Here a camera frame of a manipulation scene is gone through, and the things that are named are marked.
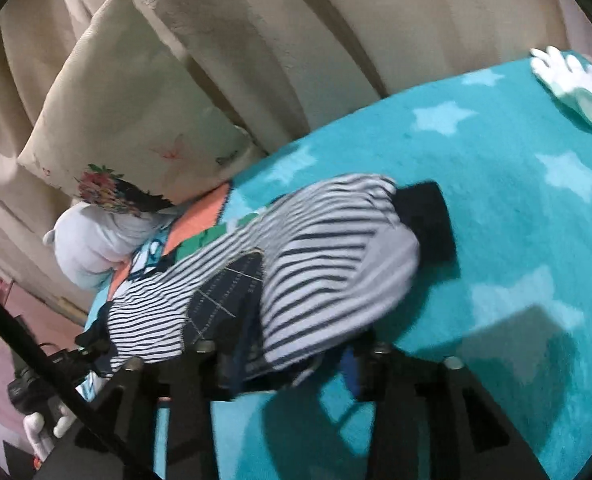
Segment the white gloved hand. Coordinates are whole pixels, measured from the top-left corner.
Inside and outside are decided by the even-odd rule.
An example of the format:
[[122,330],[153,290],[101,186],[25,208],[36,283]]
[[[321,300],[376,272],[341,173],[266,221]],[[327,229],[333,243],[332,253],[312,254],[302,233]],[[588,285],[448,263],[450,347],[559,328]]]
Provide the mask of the white gloved hand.
[[22,422],[24,433],[31,445],[34,456],[41,462],[44,462],[49,454],[52,453],[56,440],[64,437],[76,421],[75,414],[66,405],[61,403],[58,405],[58,408],[59,418],[56,420],[53,429],[47,427],[45,417],[39,412],[24,416]]

